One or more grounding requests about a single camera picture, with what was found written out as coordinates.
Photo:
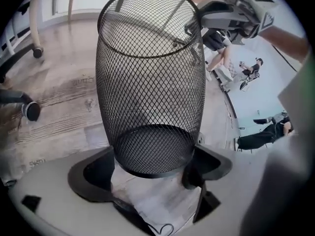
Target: black pants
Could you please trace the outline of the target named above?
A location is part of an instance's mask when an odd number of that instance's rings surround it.
[[[217,51],[219,49],[224,48],[225,47],[225,45],[223,44],[224,40],[225,38],[222,37],[217,32],[213,32],[212,34],[205,34],[202,37],[203,44],[212,51]]]
[[[276,135],[275,125],[271,124],[257,134],[240,137],[237,143],[239,145],[238,148],[247,150],[260,148],[267,143],[273,143],[278,138],[280,137]]]

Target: office chair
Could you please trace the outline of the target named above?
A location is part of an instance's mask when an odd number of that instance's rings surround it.
[[[1,4],[1,8],[5,7],[8,9],[8,12],[4,14],[3,19],[1,21],[2,22],[2,24],[0,25],[1,34],[3,34],[5,27],[7,26],[7,24],[13,17],[14,13],[19,9],[20,4],[23,1],[24,0],[12,0],[10,2],[10,6],[8,6],[7,0],[1,1],[4,3],[3,5]],[[31,0],[30,6],[33,8],[32,12],[30,9],[30,17],[33,17],[36,19],[37,0],[33,0],[33,1]],[[36,20],[35,22],[33,21],[34,20],[30,20],[30,28],[31,28],[31,35],[32,35],[34,43],[16,52],[2,64],[2,66],[0,67],[0,83],[4,82],[5,75],[13,67],[13,65],[30,50],[33,50],[33,55],[35,58],[39,58],[41,56],[43,50],[39,46]],[[28,120],[35,121],[39,117],[39,114],[40,114],[39,104],[33,101],[32,98],[24,92],[0,89],[0,104],[8,104],[8,103],[23,103],[22,114]]]

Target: person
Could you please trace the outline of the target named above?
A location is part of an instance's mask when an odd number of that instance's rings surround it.
[[[218,31],[208,31],[202,37],[203,44],[212,51],[217,51],[218,54],[213,57],[210,64],[207,66],[206,78],[211,80],[211,72],[216,66],[223,60],[223,64],[219,67],[218,72],[228,81],[233,81],[233,78],[228,70],[229,67],[229,55],[231,48],[231,41],[227,36],[223,36]]]
[[[250,67],[245,65],[243,62],[240,62],[240,67],[243,69],[243,71],[238,73],[234,77],[233,81],[222,84],[221,89],[226,92],[233,90],[239,82],[246,80],[247,77],[250,76],[253,72],[259,71],[263,64],[264,61],[262,60],[262,58],[256,58],[256,64]]]
[[[248,150],[260,148],[267,143],[274,143],[277,139],[288,136],[293,131],[289,117],[267,126],[263,131],[240,137],[236,143],[238,149]]]

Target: black mesh wastebasket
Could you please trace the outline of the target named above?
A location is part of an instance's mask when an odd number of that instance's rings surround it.
[[[96,84],[116,160],[147,178],[182,169],[200,130],[205,63],[191,0],[110,0],[97,23]]]

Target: white sneaker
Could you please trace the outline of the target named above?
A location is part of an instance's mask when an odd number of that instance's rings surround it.
[[[238,137],[235,138],[235,151],[238,151],[238,143],[237,143],[237,141],[238,141]]]
[[[231,82],[233,81],[233,78],[231,76],[230,71],[224,66],[221,65],[220,67],[217,68],[217,71],[228,81]]]
[[[206,69],[206,79],[207,79],[207,81],[212,81],[211,73],[212,73],[212,72],[209,72],[209,71]]]

